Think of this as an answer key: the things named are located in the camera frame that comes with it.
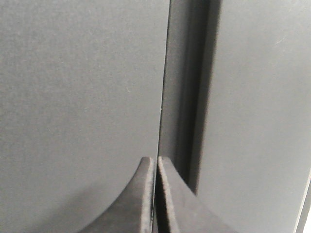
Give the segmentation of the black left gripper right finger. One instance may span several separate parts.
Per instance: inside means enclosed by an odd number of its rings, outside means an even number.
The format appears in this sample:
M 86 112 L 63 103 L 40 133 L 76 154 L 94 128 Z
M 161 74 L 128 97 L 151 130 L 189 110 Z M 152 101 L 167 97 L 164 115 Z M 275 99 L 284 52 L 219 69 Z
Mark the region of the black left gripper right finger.
M 158 157 L 155 207 L 159 233 L 234 233 L 206 208 L 168 157 Z

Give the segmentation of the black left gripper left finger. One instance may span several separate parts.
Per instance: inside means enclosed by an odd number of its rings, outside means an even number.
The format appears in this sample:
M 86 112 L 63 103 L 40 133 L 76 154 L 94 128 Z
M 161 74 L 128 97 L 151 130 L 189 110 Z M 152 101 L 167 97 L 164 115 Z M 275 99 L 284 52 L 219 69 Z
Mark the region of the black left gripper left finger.
M 143 157 L 120 195 L 82 233 L 150 233 L 153 219 L 154 160 Z

